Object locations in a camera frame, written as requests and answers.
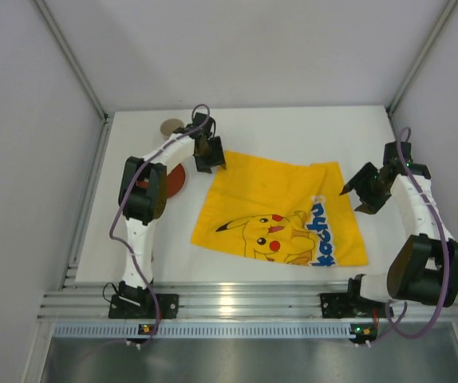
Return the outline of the beige paper cup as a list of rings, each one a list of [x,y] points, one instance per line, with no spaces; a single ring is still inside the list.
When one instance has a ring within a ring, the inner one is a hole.
[[[168,140],[170,136],[174,133],[175,130],[178,128],[183,128],[185,123],[177,118],[170,118],[165,120],[160,126],[160,134],[164,138],[164,140]]]

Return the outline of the yellow pikachu cloth placemat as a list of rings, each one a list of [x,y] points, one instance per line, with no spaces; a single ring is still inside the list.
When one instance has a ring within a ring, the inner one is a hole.
[[[369,259],[336,162],[295,165],[225,153],[191,236],[212,251],[306,267]]]

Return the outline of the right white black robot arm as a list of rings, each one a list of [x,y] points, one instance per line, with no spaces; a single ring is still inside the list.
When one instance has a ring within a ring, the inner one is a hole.
[[[387,272],[359,274],[348,282],[356,302],[403,300],[450,307],[458,294],[458,242],[444,225],[431,193],[431,174],[411,157],[409,142],[385,145],[383,165],[367,163],[344,186],[356,192],[357,211],[375,215],[390,199],[397,204],[406,240]]]

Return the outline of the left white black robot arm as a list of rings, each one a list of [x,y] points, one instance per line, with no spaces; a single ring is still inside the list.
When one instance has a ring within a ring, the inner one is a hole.
[[[206,105],[191,112],[191,123],[176,128],[162,146],[142,157],[130,156],[125,164],[118,210],[109,238],[122,244],[127,260],[117,294],[135,306],[153,299],[152,248],[156,226],[167,203],[168,175],[189,157],[196,171],[210,174],[226,167],[216,122]]]

